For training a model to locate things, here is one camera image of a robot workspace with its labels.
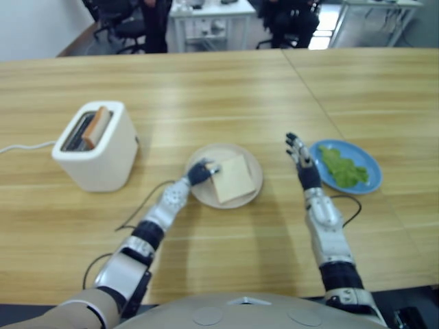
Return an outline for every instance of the blue plate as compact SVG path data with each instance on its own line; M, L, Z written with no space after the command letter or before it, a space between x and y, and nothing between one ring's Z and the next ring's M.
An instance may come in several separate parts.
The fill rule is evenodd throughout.
M340 156L342 158L352 159L356 166L365 167L369 174L369 181L367 183L358 182L357 185L349 188L337 186L332 175L328 172L328 167L323 162L322 152L318 149L318 147L321 145L329 149L336 148L340 151ZM350 194L370 193L377 190L383 181L383 175L381 173L381 169L379 168L378 162L361 147L358 147L354 144L335 139L325 139L312 145L309 149L309 152L316 162L316 166L320 176L322 177L322 181L328 184L330 187L341 192Z

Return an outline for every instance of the table surface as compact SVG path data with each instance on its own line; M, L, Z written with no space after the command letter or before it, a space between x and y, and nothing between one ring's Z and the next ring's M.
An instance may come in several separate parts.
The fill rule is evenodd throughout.
M389 2L386 0L343 0L344 3L349 5L365 5L373 7L396 7L396 8L410 8L410 7L423 7L424 4L418 0L396 0L395 2Z
M188 12L181 12L176 10L177 3L174 2L170 16L175 18L197 18L206 16L240 16L240 15L253 15L256 10L248 2L248 0L238 0L235 3L229 3L228 5L222 5L220 0L207 0L201 9L192 10Z
M127 105L141 150L126 186L103 194L81 191L50 149L0 155L0 303L57 304L75 294L92 259L129 234L114 229L153 187L217 142L256 156L261 194L235 210L191 197L143 302L219 291L322 295L302 191L285 155L288 131L308 145L350 141L383 169L382 187L359 196L364 209L345 229L365 286L437 284L438 57L295 49L1 63L0 147L57 139L84 103L116 99ZM355 212L348 200L337 206L346 217Z

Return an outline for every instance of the table seam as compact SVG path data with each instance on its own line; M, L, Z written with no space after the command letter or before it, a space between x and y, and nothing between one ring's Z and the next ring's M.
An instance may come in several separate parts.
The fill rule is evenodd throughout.
M307 88L307 90L309 91L309 93L311 94L311 96L314 98L314 100L317 102L319 108L322 110L322 112L324 113L325 117L332 123L332 125L335 127L335 129L337 130L337 132L340 134L340 136L346 140L346 138L344 137L344 135L342 134L342 132L340 131L340 129L338 129L338 126L335 124L335 122L332 120L332 118L329 116L329 114L326 112L326 110L324 109L323 105L320 103L320 101L318 100L318 98L314 95L313 91L311 90L311 88L308 86L308 84L305 82L305 80L303 79L303 77L300 75L300 73L297 71L296 67L294 66L293 62L291 60L289 60L288 56L285 54L284 50L281 50L283 57L287 60L287 62L289 63L289 65L293 68L294 72L296 72L297 76L299 77L299 79L301 80L301 82L305 85L305 87Z
M293 62L288 58L288 56L285 54L285 51L282 50L282 54L285 57L285 59L288 61L289 65L293 68L294 72L296 72L297 76L299 77L299 79L301 80L301 82L305 85L305 87L308 89L308 91L311 93L312 97L314 98L314 100L318 103L320 109L323 111L323 113L326 115L326 117L328 118L328 120L333 124L333 126L336 128L336 130L338 131L338 133L340 134L340 136L342 136L342 138L344 140L346 140L346 138L344 137L344 135L342 134L342 132L339 130L338 126L334 123L334 121L332 120L332 118L329 116L329 114L326 112L326 110L324 109L323 105L319 102L319 100L317 99L317 97L314 95L313 91L311 90L311 88L308 86L308 84L305 82L305 80L303 79L303 77L300 75L300 73L297 71L296 67L294 66ZM414 239L412 237L412 235L409 233L408 229L405 227L402 219L398 216L398 213L395 210L395 207L392 205L392 203L389 200L389 197L382 191L382 189L379 189L379 192L381 192L381 194L383 195L384 199L385 199L385 203L388 205L389 209L391 212L393 212L393 215L395 215L395 217L398 219L401 227L404 229L407 237L410 239L410 241L414 244L416 251L418 252L418 255L420 257L424 257L423 253L420 252L419 246L417 245L417 243L414 242Z

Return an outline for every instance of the green food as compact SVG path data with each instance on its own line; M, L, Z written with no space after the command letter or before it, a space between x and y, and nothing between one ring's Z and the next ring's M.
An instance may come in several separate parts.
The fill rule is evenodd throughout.
M328 172L339 187L353 187L358 182L367 183L369 180L366 168L356 167L351 159L342 158L338 149L328 149L322 145L318 149L323 154L323 162L328 167Z

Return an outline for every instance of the white desk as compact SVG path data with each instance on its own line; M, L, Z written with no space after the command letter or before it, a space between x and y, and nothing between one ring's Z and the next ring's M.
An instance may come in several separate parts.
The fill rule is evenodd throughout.
M178 52L182 53L185 52L187 40L186 22L192 19L226 19L226 38L230 38L233 19L243 19L244 32L240 49L245 50L250 17L255 14L256 10L247 0L238 0L228 5L222 5L220 0L207 0L201 9L191 11L180 10L179 5L174 1L169 15L174 20Z
M365 7L365 8L389 8L394 10L401 10L401 24L394 31L391 39L387 43L387 47L395 46L399 37L403 33L407 24L413 18L414 13L423 6L419 1L415 0L397 0L394 3L387 1L375 1L375 0L344 0L342 9L340 10L340 15L338 16L337 24L335 25L335 30L332 35L331 41L329 42L329 48L333 48L337 44L337 40L340 37L340 32L343 30L344 24L346 22L346 17L348 11L351 7Z

